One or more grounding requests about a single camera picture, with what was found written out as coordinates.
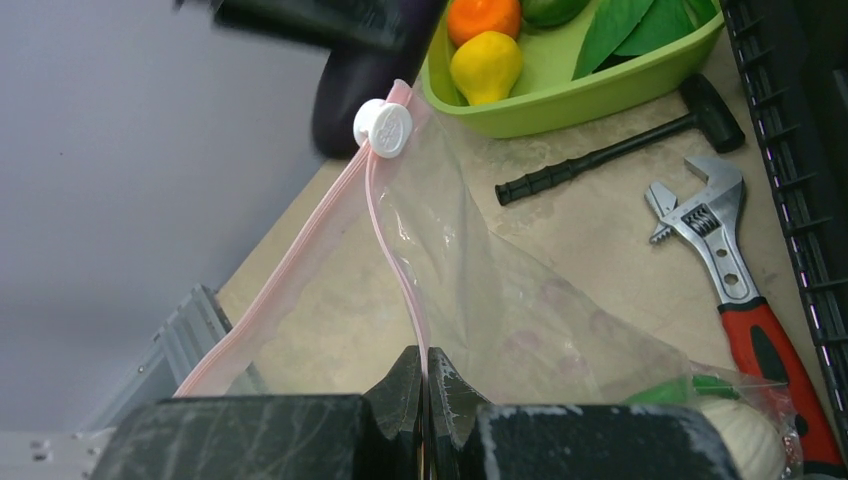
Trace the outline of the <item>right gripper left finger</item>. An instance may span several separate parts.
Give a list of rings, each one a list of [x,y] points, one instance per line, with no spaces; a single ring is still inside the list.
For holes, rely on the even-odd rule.
[[[364,394],[198,397],[133,411],[94,479],[414,479],[420,355]]]

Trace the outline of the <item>toy green onion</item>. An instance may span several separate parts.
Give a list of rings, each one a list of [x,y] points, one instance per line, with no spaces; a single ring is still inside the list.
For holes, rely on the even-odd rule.
[[[697,408],[718,431],[742,479],[782,479],[787,472],[782,436],[766,416],[738,400],[707,397]]]

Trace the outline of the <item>toy lemon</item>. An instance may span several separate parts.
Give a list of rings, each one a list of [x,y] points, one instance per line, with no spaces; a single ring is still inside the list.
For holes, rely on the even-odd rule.
[[[467,103],[479,106],[508,98],[523,65],[522,51],[512,37],[486,31],[456,50],[449,73]]]

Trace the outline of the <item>clear zip top bag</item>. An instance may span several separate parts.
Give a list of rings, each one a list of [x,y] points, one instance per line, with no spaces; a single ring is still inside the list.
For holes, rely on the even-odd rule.
[[[618,404],[669,380],[714,375],[782,436],[782,479],[804,476],[785,384],[691,363],[493,234],[447,130],[409,84],[396,81],[386,99],[363,104],[354,132],[358,152],[179,396],[233,394],[250,370],[269,393],[310,380],[349,391],[393,341],[414,346],[421,460],[431,477],[432,347],[497,405]]]

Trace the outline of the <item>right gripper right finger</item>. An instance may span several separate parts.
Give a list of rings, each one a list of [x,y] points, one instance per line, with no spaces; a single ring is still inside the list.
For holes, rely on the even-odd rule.
[[[688,404],[489,402],[428,352],[433,479],[738,479],[718,431]]]

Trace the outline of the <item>toy purple eggplant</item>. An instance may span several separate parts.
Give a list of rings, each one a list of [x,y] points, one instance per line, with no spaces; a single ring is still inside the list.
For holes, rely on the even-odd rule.
[[[396,80],[412,85],[446,8],[445,1],[397,1],[405,39],[395,52],[364,46],[332,49],[313,106],[316,150],[329,159],[349,159],[358,150],[353,121],[363,103],[386,99]]]

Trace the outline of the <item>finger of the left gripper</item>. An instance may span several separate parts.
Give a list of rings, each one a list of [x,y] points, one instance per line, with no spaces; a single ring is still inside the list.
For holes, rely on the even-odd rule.
[[[396,52],[427,44],[444,1],[176,1],[204,8],[214,25],[306,45]]]

